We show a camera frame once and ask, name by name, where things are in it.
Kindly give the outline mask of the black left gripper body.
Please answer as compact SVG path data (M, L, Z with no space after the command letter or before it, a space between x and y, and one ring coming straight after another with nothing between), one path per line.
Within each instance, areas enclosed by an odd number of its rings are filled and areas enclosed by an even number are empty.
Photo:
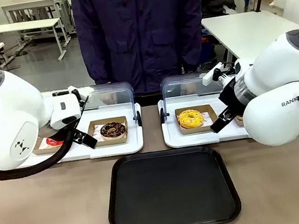
M73 134L73 141L76 143L82 143L84 141L84 133L76 128L70 129Z

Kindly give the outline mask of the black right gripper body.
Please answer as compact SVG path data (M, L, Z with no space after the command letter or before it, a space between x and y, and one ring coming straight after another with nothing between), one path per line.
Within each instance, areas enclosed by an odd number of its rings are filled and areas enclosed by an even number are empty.
M226 109L223 110L223 116L236 116L242 115L246 106L242 104L234 92L236 81L233 78L223 89L219 95L219 100L226 105Z

